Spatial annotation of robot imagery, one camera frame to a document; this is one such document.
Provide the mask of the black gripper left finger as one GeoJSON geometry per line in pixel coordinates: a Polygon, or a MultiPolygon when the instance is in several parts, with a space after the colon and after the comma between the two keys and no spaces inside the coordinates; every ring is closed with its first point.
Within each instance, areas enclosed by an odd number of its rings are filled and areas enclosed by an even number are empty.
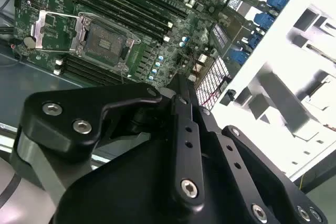
{"type": "Polygon", "coordinates": [[[174,161],[197,161],[187,81],[177,74],[163,92],[128,83],[34,93],[23,108],[23,160],[57,207],[76,181],[147,142],[166,142],[174,161]]]}

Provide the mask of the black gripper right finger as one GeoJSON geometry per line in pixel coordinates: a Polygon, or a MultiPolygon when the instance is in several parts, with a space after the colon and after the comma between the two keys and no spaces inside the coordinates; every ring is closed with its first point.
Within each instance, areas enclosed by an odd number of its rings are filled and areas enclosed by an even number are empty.
{"type": "Polygon", "coordinates": [[[325,214],[238,128],[220,129],[187,81],[205,158],[207,223],[328,223],[325,214]]]}

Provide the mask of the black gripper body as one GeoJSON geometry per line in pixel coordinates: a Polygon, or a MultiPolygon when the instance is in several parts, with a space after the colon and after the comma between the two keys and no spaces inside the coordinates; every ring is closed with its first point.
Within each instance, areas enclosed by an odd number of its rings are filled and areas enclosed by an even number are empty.
{"type": "Polygon", "coordinates": [[[54,223],[207,223],[205,158],[174,161],[147,142],[76,181],[54,223]]]}

